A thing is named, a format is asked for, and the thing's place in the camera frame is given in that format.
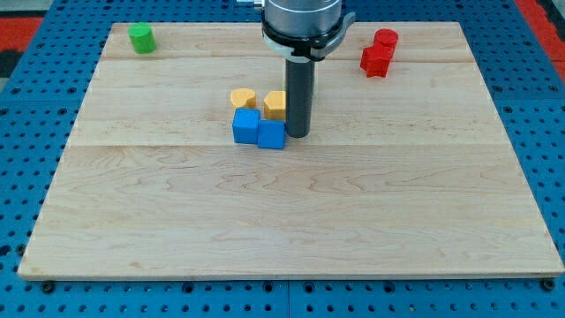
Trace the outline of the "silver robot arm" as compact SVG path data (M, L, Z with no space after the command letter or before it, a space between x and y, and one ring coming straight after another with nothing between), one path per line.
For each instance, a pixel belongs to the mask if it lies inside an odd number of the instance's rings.
M319 62L335 51L356 21L341 0L237 0L261 13L262 37L292 63Z

